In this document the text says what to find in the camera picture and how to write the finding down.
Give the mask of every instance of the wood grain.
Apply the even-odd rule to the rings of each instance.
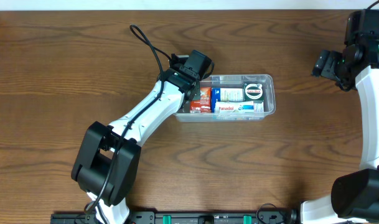
[[[86,128],[127,113],[156,80],[131,23],[166,52],[207,54],[214,74],[270,74],[277,110],[254,123],[167,119],[143,147],[129,205],[256,210],[329,194],[358,168],[360,103],[309,74],[322,49],[342,50],[349,13],[0,12],[0,223],[48,223],[89,202],[70,178]]]

